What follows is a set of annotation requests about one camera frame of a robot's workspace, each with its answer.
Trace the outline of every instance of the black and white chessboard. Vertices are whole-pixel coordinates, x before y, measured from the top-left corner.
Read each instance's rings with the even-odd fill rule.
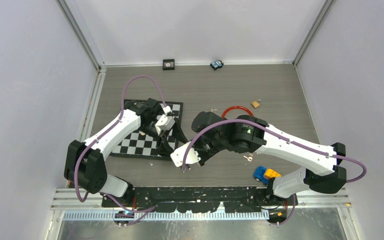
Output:
[[[144,103],[144,100],[135,100],[138,102]],[[166,101],[168,106],[170,106],[173,115],[176,118],[179,118],[179,122],[182,120],[183,112],[183,102],[174,102]],[[179,141],[172,137],[172,132],[168,136],[168,144],[173,149],[179,146]],[[157,140],[148,135],[141,135],[139,130],[132,132],[125,139],[123,139],[110,153],[111,156],[123,157],[123,158],[145,158],[145,159],[161,159],[169,160],[169,157],[164,157],[158,155],[157,150]]]

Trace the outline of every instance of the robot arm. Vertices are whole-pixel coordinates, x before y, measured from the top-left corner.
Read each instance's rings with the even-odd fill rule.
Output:
[[[246,123],[229,123],[217,126],[204,133],[189,151],[186,164],[198,163],[203,166],[205,162],[216,153],[228,150],[236,153],[257,153],[276,156],[302,166],[295,172],[282,177],[269,180],[268,195],[288,198],[292,194],[314,190],[319,193],[333,194],[338,192],[346,183],[346,169],[339,166],[341,160],[330,157],[333,155],[345,156],[345,146],[335,143],[332,146],[315,144],[292,136],[268,124],[264,120],[248,115],[239,116],[238,119],[248,120],[277,133],[285,139],[278,138]],[[192,122],[192,130],[199,133],[211,124],[225,120],[213,112],[201,112]],[[190,143],[177,148],[170,156],[177,167],[182,165],[183,156]],[[308,149],[316,149],[318,154]]]
[[[121,120],[119,120],[119,114],[101,131],[84,142],[74,140],[70,143],[64,170],[64,177],[67,180],[74,182],[74,171],[78,158],[87,146],[96,141],[80,162],[78,185],[92,194],[101,192],[121,198],[132,185],[108,174],[105,167],[105,160],[118,143],[133,131],[140,130],[158,139],[158,149],[164,156],[173,152],[166,142],[170,130],[173,129],[176,139],[183,143],[186,142],[186,137],[178,131],[180,129],[178,120],[171,116],[169,106],[162,108],[156,100],[149,98],[145,103],[129,101],[124,108]],[[103,133],[106,134],[97,140],[98,136]]]

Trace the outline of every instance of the red ring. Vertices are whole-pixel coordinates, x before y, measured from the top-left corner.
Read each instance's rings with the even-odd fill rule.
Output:
[[[244,107],[244,106],[231,106],[231,107],[229,107],[228,109],[226,109],[226,110],[223,112],[223,114],[221,115],[221,117],[224,118],[225,115],[226,115],[230,110],[232,110],[232,109],[242,109],[242,110],[246,111],[249,115],[251,115],[251,116],[254,117],[254,114],[253,114],[248,108],[246,108],[246,107]]]

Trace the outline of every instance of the gray table surface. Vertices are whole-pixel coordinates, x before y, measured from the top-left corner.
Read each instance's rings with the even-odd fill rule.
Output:
[[[318,143],[303,90],[292,65],[225,65],[212,70],[208,66],[177,66],[163,71],[162,67],[110,67],[107,69],[92,134],[107,125],[120,111],[121,95],[126,82],[137,75],[154,77],[161,86],[164,100],[183,102],[181,127],[188,139],[195,133],[191,124],[195,116],[211,109],[218,115],[230,106],[249,108],[255,117],[266,120],[289,134]],[[132,82],[127,99],[160,99],[152,82],[146,78]],[[254,109],[250,102],[260,99]],[[226,117],[234,119],[246,114],[232,110]],[[244,154],[223,151],[203,167],[191,165],[183,173],[168,160],[121,158],[110,156],[105,162],[107,171],[134,186],[258,186],[252,177],[258,166],[274,169],[282,175],[299,168],[283,159],[259,154],[248,162]]]

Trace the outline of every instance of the white panel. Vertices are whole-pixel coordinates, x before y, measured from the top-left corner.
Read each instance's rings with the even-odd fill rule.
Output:
[[[75,0],[107,65],[291,62],[325,0]]]
[[[367,166],[345,185],[361,239],[384,239],[384,1],[336,1],[298,70],[320,143],[343,142]]]
[[[0,239],[44,239],[95,77],[54,0],[0,1]]]

